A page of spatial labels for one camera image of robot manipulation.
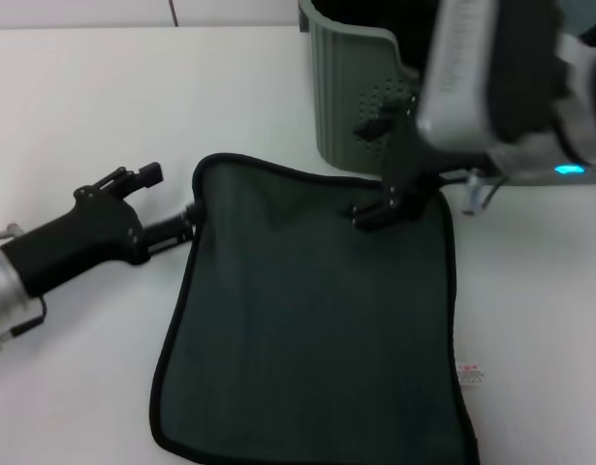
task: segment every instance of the white table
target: white table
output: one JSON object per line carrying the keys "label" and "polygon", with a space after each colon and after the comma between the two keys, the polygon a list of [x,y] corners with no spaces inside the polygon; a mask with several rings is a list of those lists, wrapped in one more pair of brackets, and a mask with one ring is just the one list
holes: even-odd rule
{"label": "white table", "polygon": [[[162,163],[165,182],[130,199],[146,224],[192,199],[214,152],[340,173],[317,154],[306,44],[295,27],[0,31],[0,229],[55,218],[118,166]],[[507,188],[455,225],[484,464],[596,464],[596,187]],[[187,463],[147,412],[188,250],[47,296],[47,324],[0,355],[0,464]]]}

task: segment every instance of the dark green cloth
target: dark green cloth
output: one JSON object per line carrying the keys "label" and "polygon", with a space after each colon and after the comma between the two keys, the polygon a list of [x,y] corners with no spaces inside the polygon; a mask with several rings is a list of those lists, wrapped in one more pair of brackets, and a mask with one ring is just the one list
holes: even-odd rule
{"label": "dark green cloth", "polygon": [[365,233],[380,183],[241,156],[194,178],[206,218],[151,399],[154,437],[199,463],[474,465],[453,357],[442,197]]}

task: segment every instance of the white label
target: white label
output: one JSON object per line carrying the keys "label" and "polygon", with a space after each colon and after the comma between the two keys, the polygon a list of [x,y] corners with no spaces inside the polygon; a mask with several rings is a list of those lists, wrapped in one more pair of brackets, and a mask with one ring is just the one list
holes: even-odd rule
{"label": "white label", "polygon": [[462,386],[480,386],[483,384],[483,367],[476,363],[458,363],[456,375]]}

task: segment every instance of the blue indicator light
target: blue indicator light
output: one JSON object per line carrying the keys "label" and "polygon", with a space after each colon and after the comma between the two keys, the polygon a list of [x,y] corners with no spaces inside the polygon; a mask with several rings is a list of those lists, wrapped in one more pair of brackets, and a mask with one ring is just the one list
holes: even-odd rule
{"label": "blue indicator light", "polygon": [[560,174],[582,174],[585,172],[585,169],[580,165],[560,165],[554,169]]}

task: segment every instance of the gray-green basket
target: gray-green basket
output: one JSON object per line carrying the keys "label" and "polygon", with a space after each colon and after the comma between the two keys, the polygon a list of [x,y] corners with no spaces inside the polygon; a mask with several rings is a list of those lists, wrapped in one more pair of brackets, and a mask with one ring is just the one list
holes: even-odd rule
{"label": "gray-green basket", "polygon": [[373,142],[354,134],[387,100],[418,92],[418,75],[401,63],[386,29],[342,24],[299,0],[299,26],[310,34],[317,146],[324,159],[347,171],[382,173],[388,136]]}

